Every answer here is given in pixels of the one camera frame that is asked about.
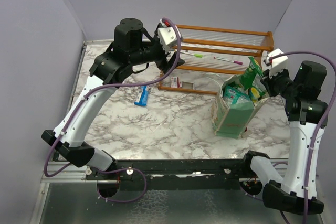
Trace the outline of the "green candy bag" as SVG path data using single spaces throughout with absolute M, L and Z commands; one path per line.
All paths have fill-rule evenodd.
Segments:
M 249 65 L 240 76 L 239 81 L 244 91 L 247 91 L 249 98 L 253 103 L 256 103 L 267 93 L 267 90 L 261 82 L 264 76 L 261 66 L 254 57 L 248 58 L 250 60 Z

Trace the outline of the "teal snack bag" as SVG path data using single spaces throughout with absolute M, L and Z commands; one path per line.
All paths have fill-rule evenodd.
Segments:
M 223 100 L 227 105 L 243 104 L 243 103 L 252 103 L 252 100 L 249 96 L 241 92 L 237 87 L 226 86 L 223 91 Z

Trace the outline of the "green beige paper bag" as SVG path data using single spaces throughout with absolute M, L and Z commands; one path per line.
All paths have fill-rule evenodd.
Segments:
M 217 136 L 241 137 L 249 122 L 269 99 L 268 94 L 265 94 L 256 103 L 252 101 L 252 103 L 227 105 L 223 100 L 223 91 L 226 86 L 237 87 L 241 92 L 247 94 L 247 92 L 243 91 L 239 78 L 240 75 L 233 75 L 228 78 L 219 88 L 217 95 L 215 95 L 211 110 L 211 122 L 214 133 Z

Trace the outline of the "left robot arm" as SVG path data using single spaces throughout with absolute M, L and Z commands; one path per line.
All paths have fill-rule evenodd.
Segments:
M 69 163 L 90 166 L 104 179 L 116 172 L 116 160 L 107 152 L 85 142 L 93 120 L 105 102 L 120 88 L 131 87 L 124 83 L 133 67 L 155 63 L 164 75 L 162 81 L 184 61 L 180 59 L 182 35 L 169 19 L 162 18 L 153 36 L 136 18 L 125 18 L 114 29 L 113 42 L 94 60 L 86 84 L 65 118 L 53 129 L 44 130 L 41 138 L 57 150 Z

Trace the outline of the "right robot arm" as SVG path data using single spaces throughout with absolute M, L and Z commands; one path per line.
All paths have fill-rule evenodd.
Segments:
M 244 155 L 241 171 L 246 177 L 260 179 L 263 186 L 262 201 L 267 208 L 293 214 L 315 215 L 324 210 L 317 199 L 315 184 L 318 149 L 327 119 L 313 137 L 327 104 L 318 100 L 327 75 L 326 67 L 303 61 L 293 80 L 284 69 L 277 74 L 266 70 L 261 80 L 269 95 L 282 96 L 286 101 L 286 115 L 290 126 L 290 151 L 284 176 L 273 167 L 267 154 L 248 151 Z

